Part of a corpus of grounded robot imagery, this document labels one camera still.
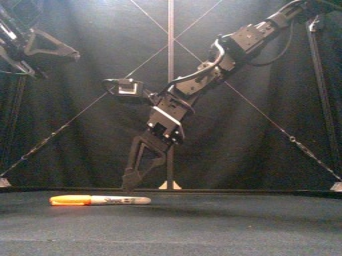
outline marker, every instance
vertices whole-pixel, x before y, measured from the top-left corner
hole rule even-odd
[[[150,204],[148,197],[63,195],[50,198],[54,206]]]

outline black fabric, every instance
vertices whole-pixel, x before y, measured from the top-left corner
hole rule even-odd
[[[175,1],[176,40],[203,61],[218,34],[233,33],[239,27],[257,24],[285,2],[222,1],[203,16],[217,1]],[[11,163],[103,95],[102,80],[126,77],[167,45],[167,33],[155,24],[158,22],[167,31],[167,1],[80,3],[50,0],[43,3],[39,28],[78,49],[82,59],[75,64],[56,67],[48,80],[30,80]],[[287,36],[285,32],[269,44],[257,61],[277,56]],[[199,61],[175,43],[175,76],[193,73],[198,65]],[[144,81],[151,90],[163,89],[167,84],[167,48],[131,77]],[[331,165],[305,24],[295,25],[294,41],[277,64],[263,68],[246,65],[229,78],[229,83]],[[182,187],[331,187],[334,177],[297,149],[227,84],[215,86],[206,93],[195,110],[197,114],[183,124],[184,145],[175,150],[175,179]],[[147,106],[124,105],[110,96],[103,97],[8,174],[11,183],[120,187],[131,141],[146,129],[148,112]],[[159,168],[150,173],[142,187],[158,187],[164,179],[166,171]]]
[[[62,194],[0,193],[1,255],[339,255],[341,201],[144,193],[150,205],[52,207]]]

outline dark floor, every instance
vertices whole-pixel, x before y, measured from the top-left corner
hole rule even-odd
[[[0,193],[1,256],[342,252],[341,199],[140,192],[150,205],[50,206],[62,194],[87,191]]]

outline black backdrop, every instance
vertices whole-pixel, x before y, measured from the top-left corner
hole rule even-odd
[[[126,77],[168,42],[164,0],[44,0],[42,3],[38,27],[78,49],[82,59],[56,67],[48,80],[28,79],[5,167],[103,95],[102,80]],[[257,24],[285,3],[281,0],[176,0],[175,36],[182,33],[178,41],[206,60],[218,34]],[[335,25],[339,15],[333,13],[327,17],[334,17],[330,22],[335,30],[333,36],[331,30],[325,31],[321,44],[334,47],[322,47],[322,51],[326,51],[325,56],[335,57],[337,42],[341,42],[341,27]],[[287,36],[285,33],[270,43],[258,61],[277,55]],[[178,43],[174,57],[175,76],[193,73],[199,60]],[[144,81],[151,90],[159,91],[167,84],[167,58],[164,48],[131,75]],[[325,68],[330,71],[331,109],[339,135],[341,51],[335,58],[325,60]],[[1,79],[4,131],[9,111],[5,106],[16,78],[3,76]],[[333,166],[305,24],[294,27],[285,57],[273,66],[245,66],[229,78],[229,83]],[[186,143],[175,148],[175,180],[183,188],[331,187],[334,177],[226,84],[206,93],[195,110],[197,115],[183,124]],[[8,173],[12,185],[120,187],[131,140],[146,129],[148,111],[147,106],[123,105],[111,96],[103,97],[28,161]],[[155,188],[164,180],[166,171],[159,168],[150,173],[142,187]]]

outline robotic arm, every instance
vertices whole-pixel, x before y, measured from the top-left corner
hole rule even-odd
[[[159,93],[143,88],[132,79],[107,79],[103,86],[118,99],[144,101],[152,111],[146,132],[135,137],[123,189],[132,191],[152,168],[166,163],[166,154],[174,144],[184,141],[182,121],[194,114],[194,104],[203,92],[219,84],[261,52],[266,44],[298,19],[317,15],[313,2],[295,0],[257,25],[242,27],[235,33],[219,36],[213,44],[209,60],[198,71],[168,83]]]

